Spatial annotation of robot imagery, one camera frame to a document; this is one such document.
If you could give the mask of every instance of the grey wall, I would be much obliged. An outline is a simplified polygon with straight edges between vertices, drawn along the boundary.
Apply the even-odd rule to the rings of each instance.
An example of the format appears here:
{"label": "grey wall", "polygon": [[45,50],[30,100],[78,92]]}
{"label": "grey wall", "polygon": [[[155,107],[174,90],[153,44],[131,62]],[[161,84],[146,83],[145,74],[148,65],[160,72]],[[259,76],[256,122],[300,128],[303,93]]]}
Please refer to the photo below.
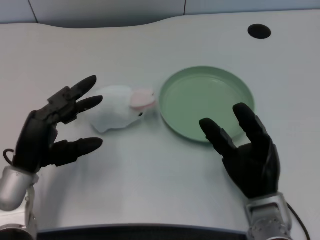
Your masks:
{"label": "grey wall", "polygon": [[0,23],[35,23],[28,0],[0,0]]}
{"label": "grey wall", "polygon": [[30,0],[39,23],[65,28],[122,27],[182,16],[185,0]]}
{"label": "grey wall", "polygon": [[320,0],[186,0],[185,14],[320,9]]}
{"label": "grey wall", "polygon": [[182,16],[184,11],[196,15],[299,9],[320,9],[320,0],[0,0],[0,24],[122,27]]}

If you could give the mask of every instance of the robotic arm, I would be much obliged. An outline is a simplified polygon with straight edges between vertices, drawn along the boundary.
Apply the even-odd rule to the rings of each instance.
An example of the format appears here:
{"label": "robotic arm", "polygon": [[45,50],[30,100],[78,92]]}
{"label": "robotic arm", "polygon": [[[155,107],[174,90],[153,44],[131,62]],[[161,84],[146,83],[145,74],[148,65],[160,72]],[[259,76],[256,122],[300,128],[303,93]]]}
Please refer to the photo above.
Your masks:
{"label": "robotic arm", "polygon": [[226,131],[209,118],[200,127],[233,182],[248,198],[246,213],[250,223],[250,240],[291,240],[291,216],[287,202],[278,192],[280,161],[276,145],[259,117],[244,103],[233,112],[251,143],[236,147]]}
{"label": "robotic arm", "polygon": [[90,76],[74,87],[65,87],[48,99],[44,108],[32,111],[25,121],[18,139],[12,162],[3,155],[11,166],[4,168],[0,181],[0,238],[35,240],[37,223],[33,215],[35,190],[40,168],[48,165],[57,167],[73,163],[78,157],[98,149],[103,141],[92,137],[75,142],[63,140],[54,143],[58,131],[57,124],[68,124],[77,115],[94,108],[103,100],[93,96],[76,102],[86,94],[97,81]]}

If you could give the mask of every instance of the plush toy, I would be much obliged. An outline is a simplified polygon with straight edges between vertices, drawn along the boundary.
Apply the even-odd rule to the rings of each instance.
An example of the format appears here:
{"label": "plush toy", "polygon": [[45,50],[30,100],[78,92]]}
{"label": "plush toy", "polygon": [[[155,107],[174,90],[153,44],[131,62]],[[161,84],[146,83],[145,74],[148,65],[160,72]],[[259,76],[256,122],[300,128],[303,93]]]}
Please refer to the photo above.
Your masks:
{"label": "plush toy", "polygon": [[99,133],[127,127],[142,118],[146,110],[156,102],[152,89],[133,90],[122,85],[103,87],[93,94],[103,96],[103,100],[86,113]]}

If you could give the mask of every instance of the white table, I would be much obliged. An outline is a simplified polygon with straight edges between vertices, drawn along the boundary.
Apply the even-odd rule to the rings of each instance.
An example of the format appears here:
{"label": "white table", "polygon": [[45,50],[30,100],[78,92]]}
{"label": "white table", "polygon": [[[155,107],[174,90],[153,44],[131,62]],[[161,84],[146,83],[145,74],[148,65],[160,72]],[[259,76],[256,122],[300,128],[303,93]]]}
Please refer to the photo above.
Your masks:
{"label": "white table", "polygon": [[[271,37],[249,36],[252,24],[268,26]],[[0,25],[0,36],[3,150],[15,147],[31,110],[88,76],[97,75],[95,88],[158,91],[184,68],[214,66],[252,90],[256,113],[278,147],[279,191],[319,239],[319,10],[182,16],[122,28],[8,24]],[[99,136],[84,116],[58,130],[58,140]],[[122,223],[247,230],[243,197],[210,145],[177,136],[156,114],[100,137],[104,144],[95,153],[40,171],[41,230]],[[5,166],[1,160],[1,172]],[[292,235],[304,239],[296,221]]]}

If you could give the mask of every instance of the black hole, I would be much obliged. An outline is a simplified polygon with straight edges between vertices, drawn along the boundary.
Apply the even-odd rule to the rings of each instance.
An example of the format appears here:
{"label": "black hole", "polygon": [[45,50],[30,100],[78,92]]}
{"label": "black hole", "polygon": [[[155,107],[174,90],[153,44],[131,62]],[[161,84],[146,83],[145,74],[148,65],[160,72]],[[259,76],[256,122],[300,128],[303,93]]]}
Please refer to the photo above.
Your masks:
{"label": "black hole", "polygon": [[255,39],[267,39],[271,36],[271,30],[262,24],[253,24],[248,28],[248,33]]}

